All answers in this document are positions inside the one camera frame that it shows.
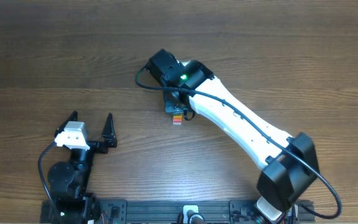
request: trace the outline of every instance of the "white plastic part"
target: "white plastic part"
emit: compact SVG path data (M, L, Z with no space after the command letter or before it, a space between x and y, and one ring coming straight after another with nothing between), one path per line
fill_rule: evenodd
M79 121L67 122L64 131L55 138L56 145L67 146L69 149L90 149L86 143L85 123Z
M254 112L248 109L248 107L230 94L221 83L220 79L216 77L213 80L207 79L197 87L196 90L226 100L243 112L274 141L283 147L288 146L287 137L291 137L291 135L285 131L279 130L258 117ZM250 155L260 170L267 166L265 160L268 156L276 158L281 153L281 150L278 147L269 143L246 120L241 119L238 114L235 114L230 107L223 106L219 101L197 94L193 97L190 96L189 101L191 108L196 113L208 118L232 137L248 153L248 155Z

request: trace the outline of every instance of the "wooden tabletop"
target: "wooden tabletop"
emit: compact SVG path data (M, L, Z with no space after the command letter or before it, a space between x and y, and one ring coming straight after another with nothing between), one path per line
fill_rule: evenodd
M118 147L97 155L89 191L127 200L256 199L260 171L202 116L181 126L161 92L135 85L161 48L203 62L272 125L303 131L358 222L358 1L0 0L0 222L37 222L37 160L73 111ZM148 83L156 84L144 74ZM44 172L69 151L55 148ZM336 209L316 181L301 196Z

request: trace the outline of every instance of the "green light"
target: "green light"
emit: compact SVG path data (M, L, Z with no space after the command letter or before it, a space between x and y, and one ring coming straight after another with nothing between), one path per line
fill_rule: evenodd
M180 78L181 78L182 80L186 80L186 79L187 79L187 75L186 75L186 74L183 74L183 75L180 76Z

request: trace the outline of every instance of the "wood grain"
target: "wood grain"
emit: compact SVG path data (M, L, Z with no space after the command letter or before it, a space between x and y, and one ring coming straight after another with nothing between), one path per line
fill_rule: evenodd
M197 116L173 126L134 75L161 48L207 65L280 129L313 137L322 173L358 222L358 0L0 0L0 222L37 222L37 159L73 111L119 146L95 157L89 190L128 200L257 198L259 171ZM154 83L145 74L146 82ZM44 172L69 152L54 149ZM315 182L317 211L335 204Z

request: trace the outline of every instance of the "robotic arm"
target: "robotic arm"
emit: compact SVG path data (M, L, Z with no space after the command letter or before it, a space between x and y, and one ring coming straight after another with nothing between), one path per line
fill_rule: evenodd
M162 87L141 84L139 75L143 69ZM143 69L137 76L137 84L163 90L167 113L183 113L185 119L189 112L205 116L250 155L262 171L257 184L262 197L255 206L271 222L292 208L316 176L328 186L338 203L337 214L329 218L340 214L339 197L319 174L316 150L306 134L293 138L268 124L230 94L220 79L199 61L180 62L162 49Z

